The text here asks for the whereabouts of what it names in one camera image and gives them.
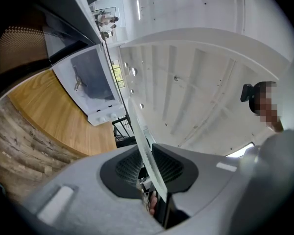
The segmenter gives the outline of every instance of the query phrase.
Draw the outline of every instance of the ceiling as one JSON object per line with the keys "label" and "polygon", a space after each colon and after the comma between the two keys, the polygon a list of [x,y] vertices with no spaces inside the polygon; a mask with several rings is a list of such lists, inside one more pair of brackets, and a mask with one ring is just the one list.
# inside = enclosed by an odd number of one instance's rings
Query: ceiling
{"label": "ceiling", "polygon": [[[120,48],[121,60],[138,71],[133,76],[123,67],[123,73],[135,103],[144,104],[139,115],[156,142],[227,155],[273,134],[240,96],[245,83],[277,81],[294,56],[283,15],[267,12],[282,24],[275,27],[264,12],[255,13],[255,0],[140,0],[138,20],[136,0],[123,1],[130,41]],[[255,19],[265,20],[262,27],[252,26]],[[266,38],[268,27],[276,38],[271,32]],[[220,35],[209,38],[203,28]]]}

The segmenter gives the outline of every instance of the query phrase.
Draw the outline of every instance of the recessed light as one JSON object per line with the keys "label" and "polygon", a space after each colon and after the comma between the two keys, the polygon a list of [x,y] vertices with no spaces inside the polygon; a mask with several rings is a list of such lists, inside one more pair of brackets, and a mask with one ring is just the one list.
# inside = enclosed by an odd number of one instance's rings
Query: recessed light
{"label": "recessed light", "polygon": [[136,76],[137,75],[137,69],[132,68],[132,73],[133,73],[134,76]]}
{"label": "recessed light", "polygon": [[137,11],[138,11],[138,20],[141,19],[141,11],[140,11],[140,7],[139,7],[139,0],[136,1],[137,3]]}
{"label": "recessed light", "polygon": [[233,152],[229,155],[227,155],[228,158],[239,158],[241,157],[242,155],[245,154],[246,150],[248,148],[251,148],[251,147],[254,147],[255,145],[253,143],[249,143],[248,145],[245,145],[242,149],[239,149],[238,151],[236,152]]}

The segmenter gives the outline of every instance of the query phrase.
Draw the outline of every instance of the wooden floor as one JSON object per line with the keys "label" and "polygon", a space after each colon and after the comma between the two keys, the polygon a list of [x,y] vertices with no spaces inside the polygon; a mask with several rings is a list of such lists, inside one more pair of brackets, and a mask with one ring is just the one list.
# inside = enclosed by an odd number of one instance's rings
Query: wooden floor
{"label": "wooden floor", "polygon": [[112,124],[92,126],[51,70],[21,84],[9,98],[33,126],[71,151],[95,155],[116,149]]}
{"label": "wooden floor", "polygon": [[0,183],[10,199],[20,202],[48,177],[82,157],[30,125],[8,97],[0,101]]}

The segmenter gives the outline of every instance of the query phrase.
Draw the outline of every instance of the wooden table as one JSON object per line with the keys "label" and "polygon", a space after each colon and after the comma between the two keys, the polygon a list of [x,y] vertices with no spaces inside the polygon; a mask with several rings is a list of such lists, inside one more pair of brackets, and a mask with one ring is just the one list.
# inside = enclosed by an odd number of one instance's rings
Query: wooden table
{"label": "wooden table", "polygon": [[24,82],[8,96],[35,128],[70,151],[90,156],[116,149],[111,122],[92,126],[52,70]]}

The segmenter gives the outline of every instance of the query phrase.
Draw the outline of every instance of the white knob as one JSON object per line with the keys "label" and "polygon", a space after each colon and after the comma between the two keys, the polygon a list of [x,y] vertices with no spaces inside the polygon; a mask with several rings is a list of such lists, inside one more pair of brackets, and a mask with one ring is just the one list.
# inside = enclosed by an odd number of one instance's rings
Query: white knob
{"label": "white knob", "polygon": [[117,115],[115,113],[112,113],[110,115],[111,120],[117,120]]}
{"label": "white knob", "polygon": [[99,123],[105,123],[106,119],[104,117],[99,118]]}

